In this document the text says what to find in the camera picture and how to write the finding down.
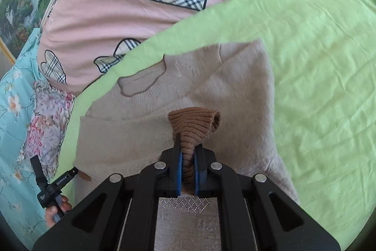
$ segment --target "metal screw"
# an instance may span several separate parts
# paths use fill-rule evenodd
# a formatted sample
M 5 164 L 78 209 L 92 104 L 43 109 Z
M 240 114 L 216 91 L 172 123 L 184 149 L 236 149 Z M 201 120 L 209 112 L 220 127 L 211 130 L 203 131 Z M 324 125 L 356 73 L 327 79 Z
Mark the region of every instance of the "metal screw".
M 114 173 L 113 175 L 111 175 L 110 177 L 110 181 L 112 183 L 117 183 L 121 180 L 121 175 L 119 175 L 118 173 Z
M 160 161 L 160 162 L 155 163 L 154 167 L 157 168 L 157 169 L 165 169 L 166 168 L 166 163 Z
M 266 181 L 266 175 L 264 175 L 262 173 L 258 173 L 255 176 L 255 179 L 256 179 L 257 182 L 264 183 Z
M 210 167 L 214 170 L 220 170 L 222 168 L 222 164 L 219 162 L 213 162 L 211 163 Z

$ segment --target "beige sweater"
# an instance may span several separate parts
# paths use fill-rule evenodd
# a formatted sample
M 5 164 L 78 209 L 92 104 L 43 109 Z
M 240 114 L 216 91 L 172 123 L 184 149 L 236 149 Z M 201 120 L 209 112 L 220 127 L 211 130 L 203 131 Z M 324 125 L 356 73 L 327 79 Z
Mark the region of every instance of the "beige sweater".
M 81 182 L 78 199 L 112 173 L 130 176 L 156 162 L 173 146 L 168 112 L 192 106 L 221 112 L 203 144 L 219 162 L 243 175 L 264 173 L 298 199 L 274 143 L 274 80 L 259 40 L 164 56 L 120 78 L 81 118 L 75 166 L 94 181 Z M 155 249 L 220 250 L 215 199 L 162 199 Z

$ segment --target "green bed sheet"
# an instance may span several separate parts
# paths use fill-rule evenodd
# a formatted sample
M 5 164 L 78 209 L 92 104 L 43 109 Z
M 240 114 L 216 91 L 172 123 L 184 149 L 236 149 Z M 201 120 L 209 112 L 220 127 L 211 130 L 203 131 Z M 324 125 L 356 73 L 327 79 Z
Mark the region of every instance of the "green bed sheet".
M 303 209 L 347 248 L 376 206 L 375 0 L 230 0 L 157 34 L 77 98 L 58 175 L 72 167 L 80 116 L 119 77 L 165 53 L 259 37 L 275 76 L 278 151 Z

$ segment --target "yellow trim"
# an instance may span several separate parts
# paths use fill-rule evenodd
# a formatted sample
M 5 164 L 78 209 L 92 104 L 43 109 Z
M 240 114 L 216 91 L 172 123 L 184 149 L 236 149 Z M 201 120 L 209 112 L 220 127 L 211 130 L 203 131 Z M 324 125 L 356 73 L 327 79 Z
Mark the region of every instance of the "yellow trim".
M 16 58 L 12 55 L 12 53 L 9 51 L 8 47 L 5 45 L 4 41 L 1 38 L 0 38 L 0 49 L 6 55 L 10 63 L 12 64 L 16 63 Z

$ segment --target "brown ribbed cuff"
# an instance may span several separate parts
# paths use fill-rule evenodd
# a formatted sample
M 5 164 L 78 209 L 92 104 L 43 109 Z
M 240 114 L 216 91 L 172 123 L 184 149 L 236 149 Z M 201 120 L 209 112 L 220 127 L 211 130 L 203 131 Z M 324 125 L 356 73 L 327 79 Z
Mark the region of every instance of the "brown ribbed cuff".
M 217 130 L 221 115 L 217 110 L 192 107 L 170 112 L 168 120 L 172 126 L 174 139 L 177 134 L 180 134 L 183 154 L 183 191 L 194 195 L 194 149 L 210 133 Z

